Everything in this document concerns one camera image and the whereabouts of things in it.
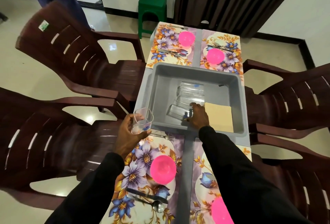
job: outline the left hand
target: left hand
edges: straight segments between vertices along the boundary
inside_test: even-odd
[[[116,143],[114,144],[114,152],[119,154],[123,159],[136,147],[139,141],[151,134],[151,129],[139,133],[132,134],[134,114],[128,114],[124,118],[119,127]]]

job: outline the plastic chair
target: plastic chair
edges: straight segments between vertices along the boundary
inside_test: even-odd
[[[300,139],[330,127],[330,64],[303,72],[290,72],[246,60],[243,70],[257,69],[278,75],[282,81],[261,93],[245,87],[250,132]]]
[[[158,21],[166,22],[167,20],[167,0],[139,0],[139,38],[142,38],[142,33],[152,34],[152,30],[144,30],[142,27],[145,21],[143,15],[152,13],[158,17]]]
[[[274,160],[261,159],[252,154],[252,162],[267,180],[282,190],[304,217],[315,224],[329,223],[326,202],[330,199],[330,158],[300,144],[273,136],[254,134],[250,136],[250,140],[252,145],[285,148],[303,157]]]
[[[34,181],[82,180],[113,150],[121,120],[90,125],[62,109],[85,105],[116,112],[114,99],[66,97],[39,101],[0,88],[0,189],[20,203],[54,210],[65,197],[37,192]]]
[[[97,42],[100,39],[131,42],[137,60],[110,64]],[[146,68],[138,35],[92,32],[53,1],[27,22],[16,48],[55,71],[70,90],[114,98],[133,112]]]

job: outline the right hand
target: right hand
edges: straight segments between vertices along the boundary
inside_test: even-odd
[[[192,126],[198,130],[200,130],[204,126],[209,126],[208,115],[205,112],[205,107],[196,104],[190,103],[192,106],[192,117],[187,118],[187,121],[192,124]]]

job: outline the stacked glasses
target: stacked glasses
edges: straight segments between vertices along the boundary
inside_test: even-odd
[[[204,85],[190,82],[181,82],[177,89],[177,99],[173,101],[167,111],[167,115],[178,120],[192,117],[190,103],[204,106]]]

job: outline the plastic bowl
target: plastic bowl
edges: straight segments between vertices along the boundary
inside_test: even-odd
[[[170,156],[160,155],[156,157],[150,166],[150,175],[153,180],[161,185],[170,183],[177,172],[175,162]]]
[[[234,224],[222,197],[218,197],[213,201],[211,215],[216,224]]]
[[[195,41],[195,36],[193,33],[189,32],[189,31],[183,31],[180,32],[179,34],[179,43],[183,46],[183,47],[190,47],[194,41]]]
[[[212,48],[207,53],[207,61],[210,64],[219,64],[225,59],[225,53],[217,48]]]

